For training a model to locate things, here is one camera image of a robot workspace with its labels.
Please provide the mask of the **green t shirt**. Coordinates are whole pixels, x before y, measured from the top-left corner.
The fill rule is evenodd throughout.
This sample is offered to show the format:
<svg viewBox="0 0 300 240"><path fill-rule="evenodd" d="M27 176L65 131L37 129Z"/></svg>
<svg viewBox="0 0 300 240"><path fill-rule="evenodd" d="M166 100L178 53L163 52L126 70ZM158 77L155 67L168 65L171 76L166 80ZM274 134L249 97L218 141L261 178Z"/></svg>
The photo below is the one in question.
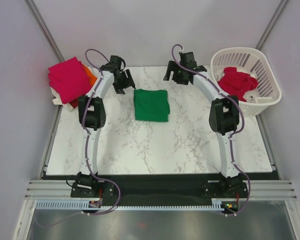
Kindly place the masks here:
<svg viewBox="0 0 300 240"><path fill-rule="evenodd" d="M137 121L166 123L169 121L170 105L166 90L133 91L134 116Z"/></svg>

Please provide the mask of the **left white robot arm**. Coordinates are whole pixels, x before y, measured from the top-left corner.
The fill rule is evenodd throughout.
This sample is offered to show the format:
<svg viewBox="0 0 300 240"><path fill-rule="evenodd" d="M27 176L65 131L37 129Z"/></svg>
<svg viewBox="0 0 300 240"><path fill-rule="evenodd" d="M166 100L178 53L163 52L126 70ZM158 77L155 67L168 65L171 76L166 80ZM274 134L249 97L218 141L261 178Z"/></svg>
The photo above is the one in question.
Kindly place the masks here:
<svg viewBox="0 0 300 240"><path fill-rule="evenodd" d="M96 176L98 143L107 119L104 97L110 87L118 95L124 95L127 88L136 88L130 70L125 70L125 67L123 58L112 55L108 63L98 69L100 77L91 90L78 99L78 119L84 133L84 150L81 168L71 187L72 198L97 198L103 188L105 180L96 179Z"/></svg>

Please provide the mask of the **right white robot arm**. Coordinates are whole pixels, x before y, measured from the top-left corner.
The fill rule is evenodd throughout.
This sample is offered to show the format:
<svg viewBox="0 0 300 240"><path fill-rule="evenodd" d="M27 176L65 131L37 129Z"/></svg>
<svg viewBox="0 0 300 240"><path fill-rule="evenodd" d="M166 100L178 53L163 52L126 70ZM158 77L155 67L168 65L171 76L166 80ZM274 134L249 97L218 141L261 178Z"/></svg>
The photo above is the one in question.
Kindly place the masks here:
<svg viewBox="0 0 300 240"><path fill-rule="evenodd" d="M179 52L180 60L173 58L168 62L165 81L173 80L180 85L191 83L198 88L210 102L208 123L216 134L220 152L219 180L213 183L213 192L222 197L246 198L250 193L248 179L236 164L235 136L245 126L243 112L235 95L228 95L211 79L207 69L198 65L193 52Z"/></svg>

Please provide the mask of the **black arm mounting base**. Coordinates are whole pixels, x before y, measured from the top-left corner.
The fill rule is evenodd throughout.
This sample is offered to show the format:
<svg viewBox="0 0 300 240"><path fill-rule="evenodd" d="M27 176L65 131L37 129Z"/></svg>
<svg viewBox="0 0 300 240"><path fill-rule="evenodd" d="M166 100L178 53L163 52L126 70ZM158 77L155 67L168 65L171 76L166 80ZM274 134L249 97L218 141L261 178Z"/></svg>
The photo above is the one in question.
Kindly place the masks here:
<svg viewBox="0 0 300 240"><path fill-rule="evenodd" d="M277 173L249 173L244 182L249 184L249 197L258 189L265 190L266 184L273 187L279 182ZM224 197L213 192L213 184L220 175L181 174L181 175L108 175L98 197L71 197L75 176L62 181L48 179L37 194L43 200L102 199L113 206L115 203L157 203L157 204L204 204L212 199L244 200L247 197Z"/></svg>

